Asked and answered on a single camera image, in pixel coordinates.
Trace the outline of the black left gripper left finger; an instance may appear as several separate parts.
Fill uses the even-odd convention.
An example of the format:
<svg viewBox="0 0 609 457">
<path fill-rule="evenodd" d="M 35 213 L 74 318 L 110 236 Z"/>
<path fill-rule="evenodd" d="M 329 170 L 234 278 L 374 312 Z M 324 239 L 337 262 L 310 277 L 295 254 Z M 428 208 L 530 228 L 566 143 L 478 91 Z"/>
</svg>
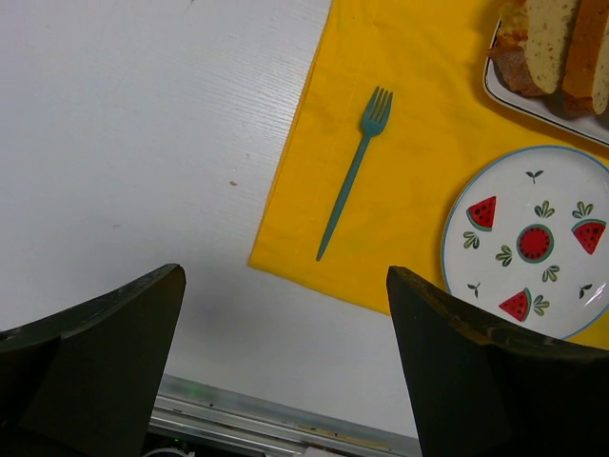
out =
<svg viewBox="0 0 609 457">
<path fill-rule="evenodd" d="M 185 290 L 167 264 L 2 332 L 2 455 L 140 455 Z"/>
</svg>

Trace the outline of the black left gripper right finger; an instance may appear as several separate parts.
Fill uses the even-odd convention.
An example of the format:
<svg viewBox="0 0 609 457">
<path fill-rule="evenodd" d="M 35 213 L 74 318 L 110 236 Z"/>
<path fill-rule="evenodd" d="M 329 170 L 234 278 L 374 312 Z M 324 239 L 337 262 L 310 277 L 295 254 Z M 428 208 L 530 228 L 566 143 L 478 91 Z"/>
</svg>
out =
<svg viewBox="0 0 609 457">
<path fill-rule="evenodd" d="M 386 276 L 425 456 L 604 456 L 608 354 L 457 299 L 411 270 Z"/>
</svg>

